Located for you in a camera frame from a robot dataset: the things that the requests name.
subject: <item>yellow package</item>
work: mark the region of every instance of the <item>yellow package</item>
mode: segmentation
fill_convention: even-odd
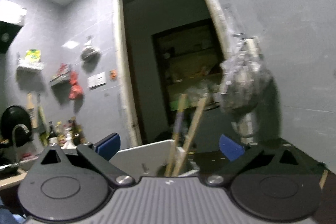
[[[26,51],[26,56],[25,60],[29,62],[39,62],[41,59],[41,51],[40,50],[35,50],[35,49],[30,49]]]

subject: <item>red bag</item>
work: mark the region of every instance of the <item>red bag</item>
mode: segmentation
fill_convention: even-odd
[[[69,94],[69,99],[70,100],[75,100],[83,96],[83,89],[77,82],[77,73],[75,71],[72,71],[70,74],[70,85],[71,85],[71,90]]]

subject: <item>black wok lid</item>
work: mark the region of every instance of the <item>black wok lid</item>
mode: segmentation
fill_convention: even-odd
[[[32,124],[26,109],[16,105],[8,107],[3,112],[0,121],[0,130],[2,137],[12,142],[13,128],[19,123],[24,124],[28,128],[29,133],[25,134],[25,131],[22,128],[18,128],[16,130],[15,136],[17,147],[23,146],[27,142],[31,141]]]

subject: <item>broom handle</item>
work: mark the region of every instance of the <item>broom handle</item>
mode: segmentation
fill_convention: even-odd
[[[193,119],[191,121],[191,125],[189,127],[188,135],[185,138],[185,142],[183,144],[183,153],[181,157],[177,160],[172,177],[177,177],[180,173],[181,167],[185,161],[185,157],[187,153],[189,152],[190,145],[196,135],[196,130],[198,127],[198,124],[201,120],[202,113],[206,104],[207,98],[203,97],[198,101],[198,105],[195,111],[195,114],[193,116]]]
[[[178,100],[178,108],[177,108],[177,113],[175,117],[174,131],[173,131],[173,136],[172,136],[172,139],[174,140],[174,142],[172,143],[170,147],[168,165],[165,171],[165,177],[170,176],[171,169],[173,166],[175,150],[176,150],[177,142],[179,140],[179,131],[180,131],[181,124],[183,121],[183,111],[184,111],[184,106],[185,106],[185,99],[186,99],[186,94],[181,94]]]
[[[321,180],[320,180],[320,188],[321,188],[321,189],[323,189],[324,184],[326,183],[327,175],[328,175],[328,170],[325,169],[325,170],[323,171],[323,175],[322,175]]]

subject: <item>door frame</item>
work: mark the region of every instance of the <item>door frame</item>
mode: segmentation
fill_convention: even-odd
[[[218,0],[205,0],[213,21],[216,34],[225,59],[231,56],[224,12]],[[123,0],[113,0],[113,28],[115,36],[115,52],[117,58],[118,78],[121,90],[121,104],[127,116],[127,129],[131,147],[142,145],[137,111],[134,102],[128,63]]]

